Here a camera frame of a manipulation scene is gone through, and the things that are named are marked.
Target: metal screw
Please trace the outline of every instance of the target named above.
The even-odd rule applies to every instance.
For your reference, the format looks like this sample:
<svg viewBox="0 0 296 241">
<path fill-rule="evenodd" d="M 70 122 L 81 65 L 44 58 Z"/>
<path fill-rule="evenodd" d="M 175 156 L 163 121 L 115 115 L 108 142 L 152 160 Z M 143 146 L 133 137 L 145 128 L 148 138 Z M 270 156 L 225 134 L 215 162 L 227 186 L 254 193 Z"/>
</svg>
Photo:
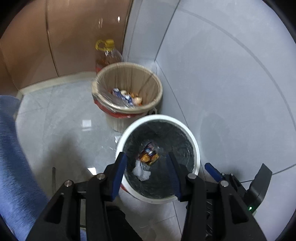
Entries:
<svg viewBox="0 0 296 241">
<path fill-rule="evenodd" d="M 190 179 L 195 179 L 196 178 L 196 175 L 194 173 L 189 173 L 187 176 Z"/>
<path fill-rule="evenodd" d="M 221 184 L 222 187 L 227 187 L 229 183 L 227 181 L 225 181 L 225 180 L 222 180 L 220 182 L 220 184 Z"/>
<path fill-rule="evenodd" d="M 66 187 L 70 187 L 72 185 L 72 181 L 71 180 L 67 180 L 67 181 L 64 182 L 64 185 Z"/>
<path fill-rule="evenodd" d="M 105 176 L 104 173 L 99 173 L 96 177 L 97 177 L 97 179 L 99 179 L 99 180 L 103 180 L 106 176 Z"/>
</svg>

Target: gray marble floor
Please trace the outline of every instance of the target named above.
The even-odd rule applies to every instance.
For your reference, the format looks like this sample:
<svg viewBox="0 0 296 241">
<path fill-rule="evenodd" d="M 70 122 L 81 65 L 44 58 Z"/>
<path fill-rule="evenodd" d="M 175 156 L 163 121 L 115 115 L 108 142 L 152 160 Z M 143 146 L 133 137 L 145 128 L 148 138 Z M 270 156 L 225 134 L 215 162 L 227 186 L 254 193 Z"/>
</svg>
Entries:
<svg viewBox="0 0 296 241">
<path fill-rule="evenodd" d="M 93 103 L 90 80 L 25 95 L 16 125 L 30 167 L 49 197 L 52 167 L 56 168 L 59 188 L 67 179 L 86 181 L 92 176 L 88 168 L 95 167 L 99 173 L 115 161 L 118 136 Z M 180 240 L 186 205 L 148 204 L 123 190 L 115 204 L 144 241 Z"/>
</svg>

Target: cooking oil bottle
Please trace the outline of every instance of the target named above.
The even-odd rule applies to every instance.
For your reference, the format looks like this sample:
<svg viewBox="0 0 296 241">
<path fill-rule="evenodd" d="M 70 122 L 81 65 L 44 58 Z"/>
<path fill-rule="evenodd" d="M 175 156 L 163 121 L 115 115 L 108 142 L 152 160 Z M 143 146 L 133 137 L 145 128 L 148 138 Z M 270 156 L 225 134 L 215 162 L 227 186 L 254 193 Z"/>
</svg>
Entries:
<svg viewBox="0 0 296 241">
<path fill-rule="evenodd" d="M 122 55 L 115 48 L 113 39 L 98 40 L 95 48 L 98 50 L 96 53 L 96 73 L 109 64 L 123 61 Z"/>
</svg>

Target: yellow ring handle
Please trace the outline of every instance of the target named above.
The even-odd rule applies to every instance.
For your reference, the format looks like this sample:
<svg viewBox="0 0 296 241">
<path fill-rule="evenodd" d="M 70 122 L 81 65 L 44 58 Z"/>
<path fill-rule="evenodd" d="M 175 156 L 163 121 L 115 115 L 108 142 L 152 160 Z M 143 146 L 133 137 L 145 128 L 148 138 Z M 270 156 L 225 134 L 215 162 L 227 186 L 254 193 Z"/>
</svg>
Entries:
<svg viewBox="0 0 296 241">
<path fill-rule="evenodd" d="M 105 48 L 100 48 L 99 47 L 99 44 L 101 44 L 101 43 L 106 43 L 105 41 L 103 41 L 103 40 L 98 40 L 97 42 L 96 42 L 96 44 L 95 44 L 95 48 L 96 48 L 96 50 L 102 50 L 102 51 L 105 51 Z"/>
</svg>

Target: white rim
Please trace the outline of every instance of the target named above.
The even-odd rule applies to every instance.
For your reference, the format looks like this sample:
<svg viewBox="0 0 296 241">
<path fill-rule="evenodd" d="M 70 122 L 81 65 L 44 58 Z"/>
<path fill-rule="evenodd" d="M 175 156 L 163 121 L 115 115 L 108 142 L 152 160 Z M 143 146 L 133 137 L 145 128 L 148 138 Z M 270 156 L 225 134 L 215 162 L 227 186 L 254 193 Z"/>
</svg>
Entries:
<svg viewBox="0 0 296 241">
<path fill-rule="evenodd" d="M 190 140 L 190 142 L 193 144 L 193 151 L 194 151 L 194 167 L 193 167 L 193 171 L 192 173 L 194 174 L 198 174 L 199 168 L 200 168 L 200 151 L 196 142 L 196 139 L 194 137 L 194 135 L 192 134 L 192 132 L 188 129 L 188 127 L 186 125 L 184 125 L 182 122 L 180 122 L 179 120 L 167 116 L 167 115 L 148 115 L 145 117 L 142 117 L 138 120 L 136 120 L 134 123 L 132 123 L 123 133 L 122 137 L 120 138 L 118 145 L 117 145 L 117 149 L 116 149 L 116 158 L 118 156 L 118 154 L 123 151 L 123 147 L 124 144 L 126 143 L 127 138 L 129 137 L 129 135 L 140 125 L 149 122 L 149 121 L 154 121 L 154 120 L 164 120 L 166 122 L 169 122 L 177 127 L 179 127 L 180 129 L 182 129 L 184 131 L 184 133 L 187 135 L 188 139 Z M 122 181 L 121 181 L 122 185 L 125 187 L 125 189 L 135 198 L 145 201 L 145 202 L 149 202 L 149 203 L 153 203 L 153 204 L 161 204 L 161 203 L 168 203 L 168 202 L 172 202 L 174 200 L 177 199 L 176 196 L 171 196 L 168 198 L 163 198 L 163 199 L 152 199 L 152 198 L 147 198 L 144 197 L 143 195 L 139 194 L 138 192 L 136 192 L 131 185 L 128 183 L 125 175 L 123 175 Z"/>
</svg>

